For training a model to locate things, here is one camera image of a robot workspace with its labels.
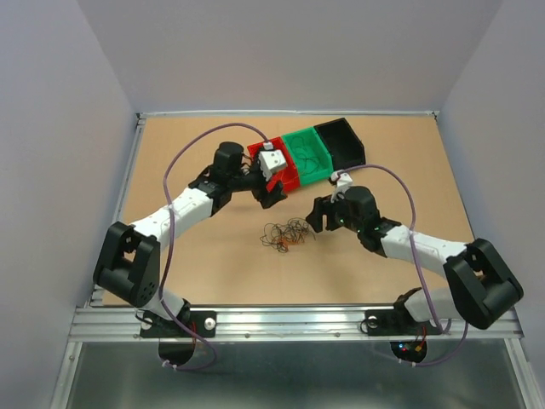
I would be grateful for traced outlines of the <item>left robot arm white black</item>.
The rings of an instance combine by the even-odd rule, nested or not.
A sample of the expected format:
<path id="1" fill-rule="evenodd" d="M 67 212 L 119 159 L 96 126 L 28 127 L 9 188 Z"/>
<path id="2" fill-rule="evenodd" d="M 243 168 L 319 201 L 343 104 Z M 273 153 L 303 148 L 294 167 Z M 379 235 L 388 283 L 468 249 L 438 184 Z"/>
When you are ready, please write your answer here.
<path id="1" fill-rule="evenodd" d="M 222 142 L 213 161 L 182 193 L 166 198 L 165 206 L 136 222 L 114 222 L 106 231 L 93 273 L 96 285 L 130 306 L 160 318 L 160 325 L 172 336 L 195 331 L 190 324 L 190 304 L 165 290 L 169 262 L 161 254 L 174 253 L 174 242 L 186 230 L 214 216 L 237 192 L 250 192 L 262 208 L 285 199 L 283 185 L 271 179 L 287 166 L 281 150 L 272 143 L 244 165 L 244 148 L 236 142 Z"/>

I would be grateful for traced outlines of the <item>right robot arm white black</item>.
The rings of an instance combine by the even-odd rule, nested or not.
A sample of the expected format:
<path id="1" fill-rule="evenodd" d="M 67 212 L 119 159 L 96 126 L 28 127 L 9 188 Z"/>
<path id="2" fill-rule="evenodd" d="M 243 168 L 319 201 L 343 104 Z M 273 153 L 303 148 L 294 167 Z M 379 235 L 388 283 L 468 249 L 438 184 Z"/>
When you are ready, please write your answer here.
<path id="1" fill-rule="evenodd" d="M 411 232 L 381 215 L 367 187 L 348 187 L 316 198 L 306 221 L 317 233 L 350 230 L 367 251 L 411 262 L 417 270 L 446 280 L 445 287 L 431 291 L 420 286 L 398 298 L 392 322 L 399 331 L 411 332 L 430 320 L 464 320 L 486 330 L 524 296 L 522 285 L 490 241 L 464 243 Z"/>

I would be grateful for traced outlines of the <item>red plastic bin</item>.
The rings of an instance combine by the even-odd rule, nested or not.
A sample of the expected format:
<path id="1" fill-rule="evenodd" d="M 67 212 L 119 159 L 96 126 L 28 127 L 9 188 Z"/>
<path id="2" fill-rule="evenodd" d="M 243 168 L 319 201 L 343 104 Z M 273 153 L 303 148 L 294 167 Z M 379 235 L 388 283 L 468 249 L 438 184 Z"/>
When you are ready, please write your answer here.
<path id="1" fill-rule="evenodd" d="M 298 170 L 295 166 L 295 162 L 287 149 L 286 143 L 281 136 L 272 138 L 270 142 L 272 143 L 275 150 L 280 150 L 282 152 L 286 160 L 287 166 L 283 170 L 272 176 L 272 178 L 267 183 L 267 191 L 271 192 L 277 181 L 282 182 L 284 193 L 289 193 L 296 190 L 298 187 L 301 186 L 300 177 Z"/>

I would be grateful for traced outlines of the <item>green plastic bin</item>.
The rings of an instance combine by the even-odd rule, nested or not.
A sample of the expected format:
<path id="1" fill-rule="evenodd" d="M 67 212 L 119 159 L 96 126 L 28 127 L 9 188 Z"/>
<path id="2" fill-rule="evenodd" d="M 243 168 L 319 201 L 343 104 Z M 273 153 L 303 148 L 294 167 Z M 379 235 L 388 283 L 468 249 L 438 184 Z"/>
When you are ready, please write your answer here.
<path id="1" fill-rule="evenodd" d="M 326 180 L 333 172 L 333 164 L 314 127 L 281 136 L 295 162 L 302 186 Z"/>

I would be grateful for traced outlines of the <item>black plastic bin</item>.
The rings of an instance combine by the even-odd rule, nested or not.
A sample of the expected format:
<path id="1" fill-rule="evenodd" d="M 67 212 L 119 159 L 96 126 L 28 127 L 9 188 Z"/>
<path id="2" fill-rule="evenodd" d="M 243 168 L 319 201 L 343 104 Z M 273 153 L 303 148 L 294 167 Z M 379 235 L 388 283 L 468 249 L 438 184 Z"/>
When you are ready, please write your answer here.
<path id="1" fill-rule="evenodd" d="M 345 118 L 315 125 L 314 129 L 329 152 L 333 170 L 346 170 L 367 163 L 364 144 Z"/>

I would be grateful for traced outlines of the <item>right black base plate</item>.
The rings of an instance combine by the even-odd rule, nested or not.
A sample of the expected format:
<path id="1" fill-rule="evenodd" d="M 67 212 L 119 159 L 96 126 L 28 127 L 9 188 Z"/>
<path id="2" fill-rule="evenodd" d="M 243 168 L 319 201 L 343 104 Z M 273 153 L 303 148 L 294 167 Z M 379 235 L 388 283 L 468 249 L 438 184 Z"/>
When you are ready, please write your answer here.
<path id="1" fill-rule="evenodd" d="M 429 322 L 417 322 L 406 312 L 393 308 L 370 309 L 364 312 L 361 322 L 365 333 L 372 337 L 440 335 L 441 331 Z"/>

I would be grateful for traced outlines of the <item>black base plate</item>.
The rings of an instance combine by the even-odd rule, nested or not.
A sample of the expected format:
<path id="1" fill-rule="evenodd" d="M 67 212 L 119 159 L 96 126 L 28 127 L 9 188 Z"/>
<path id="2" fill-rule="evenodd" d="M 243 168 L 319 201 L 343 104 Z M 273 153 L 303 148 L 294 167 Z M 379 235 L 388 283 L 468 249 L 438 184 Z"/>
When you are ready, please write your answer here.
<path id="1" fill-rule="evenodd" d="M 364 312 L 361 322 L 365 333 L 372 337 L 440 335 L 441 331 L 429 322 L 417 322 L 406 312 L 393 308 L 370 309 Z"/>
<path id="2" fill-rule="evenodd" d="M 135 314 L 140 322 L 140 337 L 142 338 L 190 338 L 191 334 L 184 331 L 171 319 L 162 318 L 150 311 L 139 310 Z M 215 337 L 216 312 L 212 310 L 180 312 L 177 319 L 189 330 L 203 338 Z"/>

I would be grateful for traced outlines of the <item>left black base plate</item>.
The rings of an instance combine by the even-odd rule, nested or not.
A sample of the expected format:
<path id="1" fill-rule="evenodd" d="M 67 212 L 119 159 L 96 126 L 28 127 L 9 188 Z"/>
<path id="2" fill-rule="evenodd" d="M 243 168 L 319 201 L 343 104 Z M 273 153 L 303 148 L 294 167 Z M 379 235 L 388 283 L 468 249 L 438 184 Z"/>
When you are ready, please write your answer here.
<path id="1" fill-rule="evenodd" d="M 191 334 L 184 331 L 171 319 L 162 318 L 150 311 L 139 310 L 135 314 L 140 322 L 140 337 L 142 338 L 190 338 Z M 216 312 L 212 310 L 180 312 L 177 319 L 189 330 L 203 338 L 215 337 Z"/>

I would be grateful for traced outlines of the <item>aluminium mounting rail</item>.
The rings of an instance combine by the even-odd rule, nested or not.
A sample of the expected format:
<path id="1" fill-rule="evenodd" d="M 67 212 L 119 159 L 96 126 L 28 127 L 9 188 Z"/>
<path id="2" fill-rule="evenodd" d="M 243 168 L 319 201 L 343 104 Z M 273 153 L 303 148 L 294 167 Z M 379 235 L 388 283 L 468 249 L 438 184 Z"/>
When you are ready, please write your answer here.
<path id="1" fill-rule="evenodd" d="M 370 341 L 361 323 L 375 318 L 387 305 L 325 305 L 281 307 L 196 307 L 216 312 L 214 343 L 283 341 Z M 68 340 L 114 343 L 152 340 L 148 325 L 132 308 L 79 308 Z"/>

